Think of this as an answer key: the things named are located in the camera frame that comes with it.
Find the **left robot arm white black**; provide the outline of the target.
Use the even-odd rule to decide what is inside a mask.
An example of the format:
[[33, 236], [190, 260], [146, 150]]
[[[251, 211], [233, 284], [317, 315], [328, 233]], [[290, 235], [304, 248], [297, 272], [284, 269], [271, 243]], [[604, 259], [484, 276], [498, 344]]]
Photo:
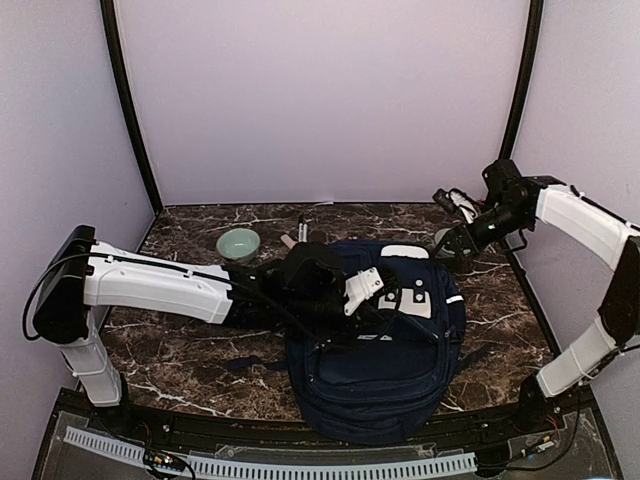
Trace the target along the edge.
[[343, 347], [366, 326], [387, 327], [377, 311], [401, 285], [389, 267], [359, 267], [329, 246], [297, 243], [282, 259], [257, 268], [194, 265], [152, 258], [96, 239], [76, 227], [32, 288], [22, 313], [23, 337], [57, 346], [91, 404], [120, 436], [141, 427], [140, 412], [99, 338], [92, 309], [121, 306], [181, 315], [233, 329], [289, 328], [322, 346]]

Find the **navy blue student backpack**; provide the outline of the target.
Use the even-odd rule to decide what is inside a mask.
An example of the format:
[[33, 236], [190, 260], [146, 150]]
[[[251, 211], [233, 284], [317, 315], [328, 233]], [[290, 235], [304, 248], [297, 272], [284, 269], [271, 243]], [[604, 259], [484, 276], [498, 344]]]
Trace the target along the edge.
[[460, 368], [466, 307], [453, 276], [428, 250], [411, 243], [343, 240], [328, 245], [348, 272], [384, 266], [401, 285], [377, 301], [392, 316], [374, 336], [343, 347], [322, 346], [289, 328], [286, 369], [307, 425], [334, 440], [380, 446], [418, 432], [438, 408]]

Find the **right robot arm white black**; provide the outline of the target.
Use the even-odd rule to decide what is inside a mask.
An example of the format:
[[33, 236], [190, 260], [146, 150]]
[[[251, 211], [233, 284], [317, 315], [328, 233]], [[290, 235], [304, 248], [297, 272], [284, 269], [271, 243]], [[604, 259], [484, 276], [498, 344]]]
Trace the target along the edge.
[[595, 399], [609, 427], [637, 422], [639, 223], [549, 175], [483, 172], [479, 198], [434, 193], [448, 218], [429, 238], [451, 270], [506, 257], [553, 353], [520, 384], [510, 424], [530, 434], [562, 406]]

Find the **peach highlighter marker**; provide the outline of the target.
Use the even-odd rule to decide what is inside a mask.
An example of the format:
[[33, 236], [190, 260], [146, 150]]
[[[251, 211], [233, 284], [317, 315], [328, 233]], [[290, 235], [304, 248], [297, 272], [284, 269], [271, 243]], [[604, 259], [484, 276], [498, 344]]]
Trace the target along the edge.
[[285, 234], [280, 237], [281, 241], [289, 248], [293, 249], [298, 242], [293, 240], [289, 235]]

